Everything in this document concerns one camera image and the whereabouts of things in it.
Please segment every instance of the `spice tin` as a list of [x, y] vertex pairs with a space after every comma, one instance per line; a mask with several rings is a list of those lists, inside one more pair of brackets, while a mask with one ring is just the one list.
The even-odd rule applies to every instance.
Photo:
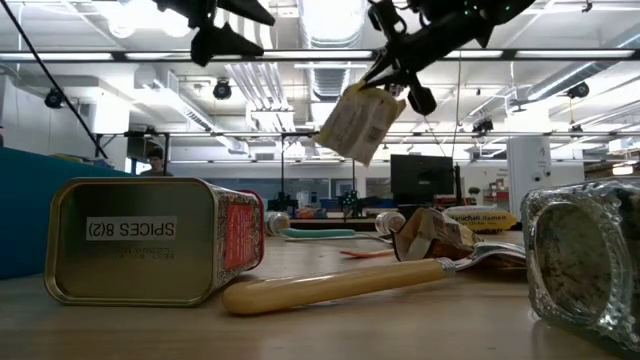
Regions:
[[64, 304], [193, 306], [264, 253], [260, 197], [193, 178], [78, 178], [51, 204], [45, 285]]

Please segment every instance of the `security camera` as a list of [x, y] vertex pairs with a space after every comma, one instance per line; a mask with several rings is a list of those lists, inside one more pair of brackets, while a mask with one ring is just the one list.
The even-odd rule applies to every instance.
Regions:
[[231, 97], [231, 86], [229, 86], [229, 79], [218, 78], [218, 83], [213, 88], [213, 97], [218, 100], [227, 100]]
[[62, 94], [57, 89], [49, 90], [49, 93], [44, 98], [44, 104], [49, 109], [62, 108]]
[[585, 83], [584, 81], [572, 87], [571, 89], [567, 90], [567, 96], [570, 99], [575, 99], [575, 98], [582, 99], [587, 97], [587, 95], [589, 95], [589, 85], [587, 85], [587, 83]]
[[493, 130], [493, 120], [487, 117], [481, 120], [476, 121], [473, 124], [473, 132], [477, 133], [486, 133]]

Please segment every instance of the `fluorescent light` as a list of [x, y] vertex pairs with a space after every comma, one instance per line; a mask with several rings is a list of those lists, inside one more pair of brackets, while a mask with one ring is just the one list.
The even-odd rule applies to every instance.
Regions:
[[521, 50], [516, 53], [519, 59], [554, 58], [619, 58], [630, 57], [635, 50]]
[[631, 175], [633, 174], [633, 166], [614, 166], [613, 175]]
[[206, 164], [206, 160], [170, 160], [172, 164]]
[[502, 56], [501, 50], [455, 50], [445, 56], [448, 59], [495, 59]]
[[224, 136], [232, 136], [232, 137], [280, 137], [280, 133], [275, 132], [250, 132], [250, 133], [241, 133], [241, 132], [223, 132]]
[[298, 164], [340, 164], [345, 162], [344, 160], [302, 160]]
[[236, 15], [234, 13], [231, 13], [231, 12], [229, 12], [228, 15], [229, 15], [229, 18], [227, 19], [227, 23], [229, 24], [229, 26], [231, 26], [231, 29], [234, 32], [239, 33], [239, 31], [238, 31], [238, 15]]
[[300, 59], [301, 61], [357, 61], [357, 60], [374, 60], [373, 51], [369, 50], [273, 50], [265, 51], [262, 58], [266, 60], [278, 61], [283, 59]]
[[[99, 61], [113, 60], [110, 53], [43, 53], [40, 59], [43, 61]], [[34, 61], [32, 53], [0, 54], [0, 61]]]
[[367, 64], [315, 64], [315, 63], [305, 63], [305, 64], [293, 64], [294, 69], [338, 69], [338, 70], [346, 70], [346, 69], [368, 69], [369, 65]]
[[171, 135], [171, 137], [193, 137], [193, 138], [211, 137], [210, 133], [178, 132], [178, 133], [170, 133], [169, 135]]
[[392, 133], [392, 132], [388, 132], [387, 136], [388, 137], [405, 137], [405, 136], [413, 136], [413, 133], [405, 133], [405, 132]]
[[190, 60], [189, 52], [127, 52], [125, 56], [129, 60]]
[[214, 163], [225, 163], [225, 164], [246, 164], [253, 162], [253, 160], [214, 160]]

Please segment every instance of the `paper tag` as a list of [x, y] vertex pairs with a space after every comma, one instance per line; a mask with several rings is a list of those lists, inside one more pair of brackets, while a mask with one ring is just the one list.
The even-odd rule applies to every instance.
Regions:
[[225, 268], [244, 265], [253, 259], [253, 208], [231, 204], [227, 208]]
[[368, 165], [405, 103], [384, 90], [360, 90], [362, 85], [347, 88], [314, 140]]
[[175, 240], [177, 216], [88, 217], [87, 241]]

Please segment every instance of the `wooden handle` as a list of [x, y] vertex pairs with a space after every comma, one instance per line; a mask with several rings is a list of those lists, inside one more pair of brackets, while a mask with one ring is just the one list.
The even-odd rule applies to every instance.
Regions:
[[222, 303], [232, 314], [253, 315], [436, 281], [446, 276], [436, 259], [393, 263], [315, 276], [231, 285]]

